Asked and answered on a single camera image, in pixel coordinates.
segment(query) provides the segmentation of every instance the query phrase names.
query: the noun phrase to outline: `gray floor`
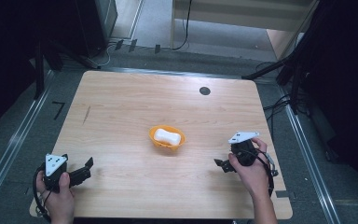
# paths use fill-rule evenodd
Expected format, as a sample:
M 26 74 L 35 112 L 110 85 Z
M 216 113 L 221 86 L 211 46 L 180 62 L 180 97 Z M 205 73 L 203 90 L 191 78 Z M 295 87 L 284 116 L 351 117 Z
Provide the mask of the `gray floor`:
M 161 3 L 161 0 L 146 0 L 145 2 L 157 4 L 157 2 Z M 199 48 L 199 51 L 194 52 L 163 50 L 155 54 L 152 47 L 155 44 L 163 46 L 163 41 L 167 40 L 167 36 L 146 38 L 150 32 L 142 28 L 142 21 L 144 20 L 141 18 L 135 32 L 135 36 L 138 38 L 138 47 L 135 51 L 130 52 L 130 47 L 126 45 L 119 50 L 111 48 L 109 50 L 111 61 L 103 66 L 103 70 L 117 70 L 119 68 L 121 71 L 130 71 L 129 69 L 122 69 L 130 68 L 131 71 L 133 69 L 145 69 L 143 71 L 175 71 L 191 76 L 241 78 L 241 75 L 252 74 L 262 62 L 274 60 L 272 49 L 268 46 L 267 35 L 262 35 L 263 31 L 260 30 L 256 30 L 254 34 L 248 34 L 249 36 L 259 37 L 250 38 L 254 41 L 248 40 L 249 42 L 244 44 L 248 46 L 245 48 L 248 51 L 238 55 L 230 54 L 230 52 L 235 51 L 235 48 L 225 52 L 222 50 L 222 55 L 218 55 L 220 51 L 214 53 L 205 51 L 205 49 L 208 49 L 208 45 L 217 46 L 217 49 L 220 48 L 218 43 L 225 43 L 223 40 L 227 40 L 227 37 L 221 35 L 222 39 L 220 40 L 222 41 L 219 42 L 217 36 L 213 35 L 213 38 L 217 38 L 217 42 L 213 42 L 212 37 L 211 40 L 203 38 L 205 39 L 205 42 L 203 42 L 202 38 L 197 37 L 196 33 L 190 33 L 192 35 L 189 38 L 190 48 L 194 47 L 197 42 L 202 42 L 200 46 L 203 43 L 208 43 L 204 45 L 205 48 Z M 156 39 L 154 42 L 158 43 L 150 41 L 147 44 L 147 39 Z M 265 49 L 258 52 L 250 50 L 251 46 L 256 44 L 262 46 L 260 43 L 264 43 Z M 62 57 L 65 66 L 61 72 L 54 72 L 46 101 L 19 148 L 18 154 L 14 155 L 14 161 L 9 166 L 10 169 L 0 186 L 0 223 L 46 223 L 41 218 L 31 217 L 28 212 L 32 200 L 32 177 L 34 170 L 43 161 L 46 153 L 51 152 L 54 148 L 55 141 L 76 93 L 77 85 L 82 74 L 86 71 L 85 68 L 67 59 L 67 57 Z M 104 63 L 107 61 L 107 56 L 102 54 L 93 60 Z M 275 84 L 273 79 L 276 75 L 276 71 L 271 72 L 255 81 L 263 106 L 273 105 L 281 96 L 280 87 Z M 0 119 L 0 159 L 7 150 L 7 144 L 12 134 L 19 128 L 21 121 L 33 103 L 33 97 L 34 85 L 26 90 L 17 103 Z M 59 106 L 53 104 L 53 102 L 65 103 L 57 119 L 54 118 L 59 111 Z M 324 177 L 325 184 L 336 205 L 341 223 L 358 223 L 358 174 L 348 165 L 328 162 L 324 157 L 324 145 L 315 132 L 310 118 L 304 115 L 299 115 L 298 118 L 310 143 L 312 154 Z M 285 111 L 274 117 L 274 139 L 282 175 L 294 211 L 291 219 L 280 220 L 280 223 L 327 223 L 309 169 Z M 114 223 L 115 221 L 117 220 L 106 220 L 104 223 Z M 237 221 L 238 223 L 245 223 L 245 220 Z

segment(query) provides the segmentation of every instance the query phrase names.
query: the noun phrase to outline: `white soap bar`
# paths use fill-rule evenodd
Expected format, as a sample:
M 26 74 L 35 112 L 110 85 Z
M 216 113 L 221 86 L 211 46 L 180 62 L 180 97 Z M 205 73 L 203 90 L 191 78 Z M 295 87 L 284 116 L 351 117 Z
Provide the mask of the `white soap bar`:
M 156 141 L 169 143 L 172 146 L 178 146 L 181 138 L 179 133 L 170 133 L 163 129 L 157 129 L 154 135 Z

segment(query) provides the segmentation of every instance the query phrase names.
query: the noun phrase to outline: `person's left hand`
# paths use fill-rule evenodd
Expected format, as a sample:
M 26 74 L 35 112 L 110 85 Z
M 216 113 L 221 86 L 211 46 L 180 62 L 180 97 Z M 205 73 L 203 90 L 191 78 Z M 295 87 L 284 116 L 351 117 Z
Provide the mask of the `person's left hand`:
M 43 196 L 43 200 L 51 217 L 51 223 L 72 223 L 75 212 L 75 195 L 69 189 L 71 179 L 68 173 L 63 173 L 60 177 L 60 193 L 46 190 L 43 182 L 44 172 L 40 171 L 36 178 L 36 189 Z

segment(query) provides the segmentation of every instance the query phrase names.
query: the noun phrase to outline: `table top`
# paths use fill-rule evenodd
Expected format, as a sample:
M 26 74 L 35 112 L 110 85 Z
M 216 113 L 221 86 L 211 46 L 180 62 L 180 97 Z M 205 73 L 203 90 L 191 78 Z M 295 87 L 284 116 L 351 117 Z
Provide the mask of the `table top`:
M 181 130 L 186 142 L 176 151 L 155 147 L 148 132 L 160 124 Z M 285 191 L 253 81 L 89 71 L 52 154 L 68 154 L 69 172 L 94 159 L 91 178 L 73 187 L 76 217 L 251 218 L 238 175 L 213 161 L 227 159 L 237 131 L 260 132 L 280 172 L 275 190 Z M 290 218 L 289 199 L 275 190 L 277 218 Z

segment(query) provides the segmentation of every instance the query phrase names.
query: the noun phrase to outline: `forearm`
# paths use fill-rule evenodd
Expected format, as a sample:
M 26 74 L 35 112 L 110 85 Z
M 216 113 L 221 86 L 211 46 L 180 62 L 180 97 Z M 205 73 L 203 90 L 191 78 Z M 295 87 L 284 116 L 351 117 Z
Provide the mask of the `forearm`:
M 255 210 L 256 224 L 278 223 L 272 200 L 268 195 L 262 194 L 252 197 Z

